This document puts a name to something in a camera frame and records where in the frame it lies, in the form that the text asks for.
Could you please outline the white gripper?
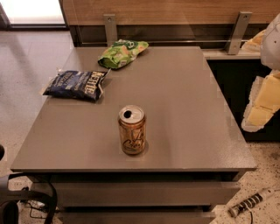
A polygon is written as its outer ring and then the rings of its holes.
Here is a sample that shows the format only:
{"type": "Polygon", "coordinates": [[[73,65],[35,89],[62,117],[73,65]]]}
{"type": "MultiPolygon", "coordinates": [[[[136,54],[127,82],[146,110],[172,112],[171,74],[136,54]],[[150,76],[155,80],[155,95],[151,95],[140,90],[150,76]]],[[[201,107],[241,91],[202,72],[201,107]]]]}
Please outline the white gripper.
{"type": "Polygon", "coordinates": [[[249,93],[241,127],[247,132],[257,132],[280,109],[280,13],[266,30],[258,32],[246,41],[241,49],[260,52],[261,62],[273,69],[266,77],[257,76],[249,93]]]}

